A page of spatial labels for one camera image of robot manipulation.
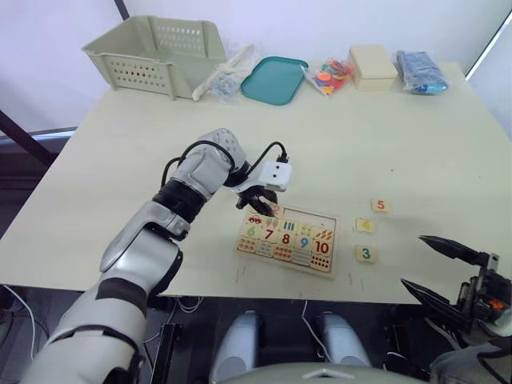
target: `table surface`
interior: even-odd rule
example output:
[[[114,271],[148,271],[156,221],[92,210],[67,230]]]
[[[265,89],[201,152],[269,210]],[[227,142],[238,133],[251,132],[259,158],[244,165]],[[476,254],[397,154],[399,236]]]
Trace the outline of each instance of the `table surface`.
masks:
[[[162,168],[200,135],[231,129],[253,162],[269,142],[293,166],[280,203],[339,216],[337,277],[297,272],[235,251],[244,213],[222,188],[180,244],[185,255],[167,294],[415,302],[408,278],[453,300],[476,267],[437,254],[420,234],[502,256],[512,277],[510,144],[456,64],[442,95],[364,93],[330,98],[303,84],[287,106],[239,95],[225,105],[135,90],[109,90],[69,140],[0,241],[0,282],[86,290],[110,240],[158,190]],[[374,213],[372,198],[391,202]],[[375,234],[354,230],[372,218]],[[355,260],[354,246],[378,251]]]

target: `beige box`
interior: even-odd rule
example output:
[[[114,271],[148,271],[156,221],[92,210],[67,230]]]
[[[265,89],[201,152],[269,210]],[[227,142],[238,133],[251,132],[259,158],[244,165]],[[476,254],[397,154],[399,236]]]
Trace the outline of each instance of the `beige box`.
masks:
[[[358,90],[388,90],[398,72],[383,46],[352,46],[349,62],[354,64]]]

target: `wooden puzzle board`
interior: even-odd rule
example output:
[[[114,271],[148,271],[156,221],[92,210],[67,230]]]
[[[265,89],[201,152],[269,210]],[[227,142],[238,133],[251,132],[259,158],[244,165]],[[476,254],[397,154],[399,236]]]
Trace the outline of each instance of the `wooden puzzle board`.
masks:
[[[337,252],[336,217],[272,205],[274,218],[246,209],[237,237],[241,254],[333,278]]]

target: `green plastic basket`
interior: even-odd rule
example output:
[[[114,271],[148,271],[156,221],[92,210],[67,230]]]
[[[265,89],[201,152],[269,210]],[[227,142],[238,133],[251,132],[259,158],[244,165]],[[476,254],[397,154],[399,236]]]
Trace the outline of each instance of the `green plastic basket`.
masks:
[[[192,98],[214,67],[226,61],[212,22],[134,16],[83,47],[113,89]]]

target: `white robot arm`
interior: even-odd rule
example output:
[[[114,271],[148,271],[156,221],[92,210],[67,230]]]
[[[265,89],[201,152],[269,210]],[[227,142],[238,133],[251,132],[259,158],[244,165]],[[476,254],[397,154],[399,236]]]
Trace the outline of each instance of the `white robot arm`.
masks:
[[[284,147],[276,162],[251,167],[228,130],[202,136],[180,157],[178,169],[107,247],[100,279],[62,316],[22,383],[134,382],[142,364],[146,301],[168,287],[182,264],[174,241],[187,236],[202,206],[222,186],[272,214],[261,196],[277,202],[290,179]]]

